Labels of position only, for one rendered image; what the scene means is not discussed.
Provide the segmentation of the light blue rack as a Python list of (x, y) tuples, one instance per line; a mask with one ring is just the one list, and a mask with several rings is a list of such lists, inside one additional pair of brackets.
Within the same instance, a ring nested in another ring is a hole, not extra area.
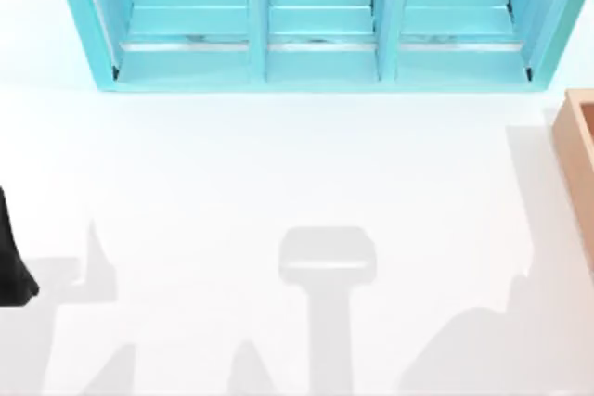
[(67, 0), (106, 92), (546, 89), (586, 0)]

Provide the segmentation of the salmon-coloured shallow box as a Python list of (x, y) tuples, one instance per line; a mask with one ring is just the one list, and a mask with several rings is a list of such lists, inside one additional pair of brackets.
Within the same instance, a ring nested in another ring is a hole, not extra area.
[(552, 137), (594, 275), (594, 88), (565, 91)]

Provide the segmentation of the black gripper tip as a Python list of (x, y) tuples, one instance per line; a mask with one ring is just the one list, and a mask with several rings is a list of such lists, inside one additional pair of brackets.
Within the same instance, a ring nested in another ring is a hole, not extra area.
[(20, 257), (6, 196), (0, 186), (0, 308), (23, 307), (37, 297), (39, 291), (38, 283)]

